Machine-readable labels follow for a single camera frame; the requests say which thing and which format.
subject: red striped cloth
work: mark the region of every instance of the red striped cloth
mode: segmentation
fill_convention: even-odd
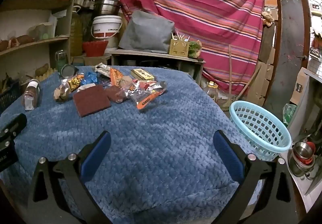
[[[228,90],[232,51],[232,93],[238,94],[255,71],[262,36],[264,0],[120,0],[129,20],[143,10],[174,21],[176,29],[202,42],[204,75]]]

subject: wooden door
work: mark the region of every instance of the wooden door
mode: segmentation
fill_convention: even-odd
[[[292,97],[297,74],[308,65],[311,17],[308,0],[277,3],[274,70],[264,108],[282,120],[283,107]]]

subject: silver bolt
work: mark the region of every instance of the silver bolt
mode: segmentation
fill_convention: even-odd
[[[70,161],[75,160],[75,159],[76,159],[76,154],[75,154],[75,153],[69,154],[69,155],[68,155],[68,159],[69,159]]]
[[[283,158],[279,158],[277,161],[279,162],[279,164],[284,164],[285,163],[285,160]]]
[[[247,157],[250,161],[254,161],[256,159],[256,156],[254,154],[248,154]]]
[[[45,163],[45,161],[46,161],[46,158],[45,157],[41,157],[39,159],[39,163],[41,163],[41,164]]]

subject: wooden pencil holder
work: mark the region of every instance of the wooden pencil holder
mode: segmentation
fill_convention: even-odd
[[[171,39],[169,55],[188,57],[189,43],[188,41]]]

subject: grey bag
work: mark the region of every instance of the grey bag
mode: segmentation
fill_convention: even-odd
[[[168,53],[174,22],[152,14],[135,11],[123,33],[119,47],[126,50],[142,50]]]

